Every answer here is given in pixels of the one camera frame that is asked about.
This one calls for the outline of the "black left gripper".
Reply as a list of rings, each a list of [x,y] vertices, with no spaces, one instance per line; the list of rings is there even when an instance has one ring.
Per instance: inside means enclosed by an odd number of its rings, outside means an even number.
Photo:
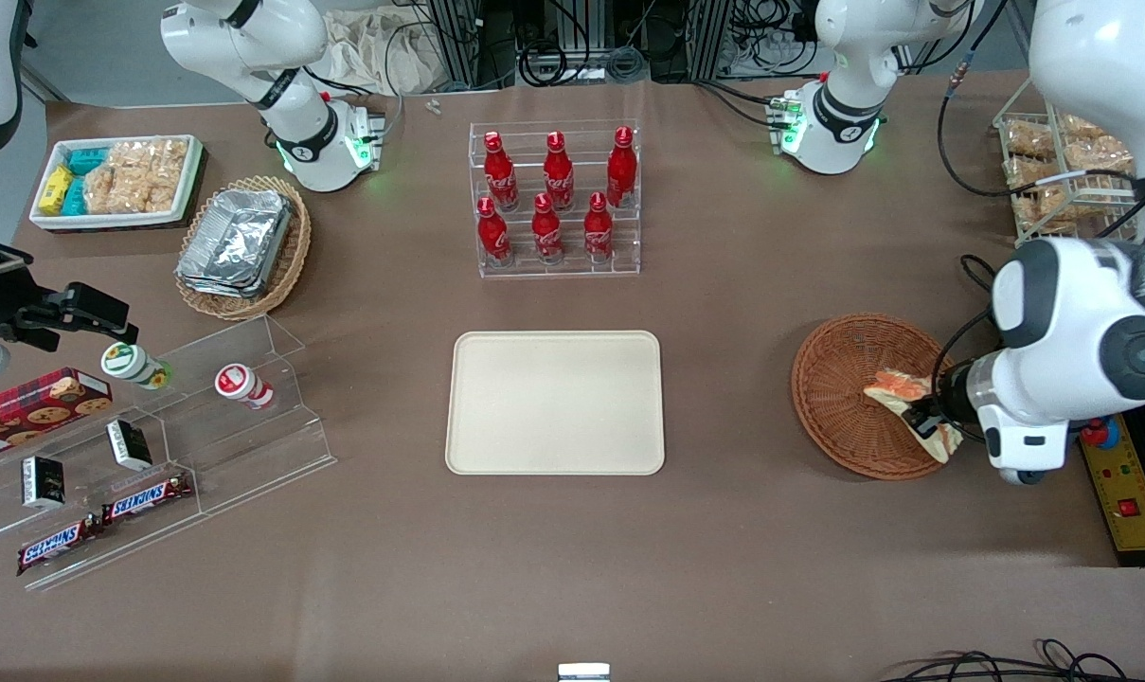
[[[937,368],[932,374],[932,398],[913,401],[906,406],[901,418],[915,427],[915,438],[921,444],[953,444],[951,425],[978,426],[977,410],[969,397],[971,370],[972,364]]]

